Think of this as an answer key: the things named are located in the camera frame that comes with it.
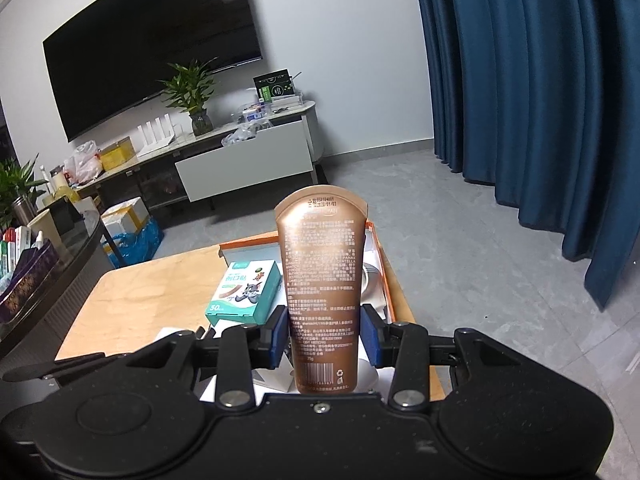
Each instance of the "open drawer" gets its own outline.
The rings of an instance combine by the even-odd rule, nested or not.
[[[300,122],[258,132],[255,139],[175,163],[191,202],[313,170]]]

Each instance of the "potted plant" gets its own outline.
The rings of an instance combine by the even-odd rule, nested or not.
[[[21,223],[28,222],[35,216],[34,203],[43,190],[38,186],[46,184],[45,180],[33,179],[33,167],[36,158],[20,166],[15,160],[0,162],[0,228],[7,229],[17,218]]]
[[[177,63],[169,63],[178,73],[169,81],[162,81],[166,87],[163,94],[167,97],[165,102],[169,108],[183,108],[189,113],[193,133],[196,136],[206,134],[213,130],[211,119],[204,107],[207,100],[213,94],[213,72],[206,68],[206,63],[200,64],[192,60],[189,66]]]

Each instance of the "black television screen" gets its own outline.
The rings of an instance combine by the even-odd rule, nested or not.
[[[69,140],[157,95],[169,62],[213,70],[258,59],[248,0],[97,0],[44,41]]]

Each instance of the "white box with yellow tape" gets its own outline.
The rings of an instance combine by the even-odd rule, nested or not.
[[[148,218],[149,212],[140,197],[125,200],[102,213],[102,222],[112,237],[137,233],[144,227]]]

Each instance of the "brown tube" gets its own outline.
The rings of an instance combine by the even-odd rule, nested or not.
[[[296,386],[353,391],[367,203],[341,187],[310,186],[276,208]]]

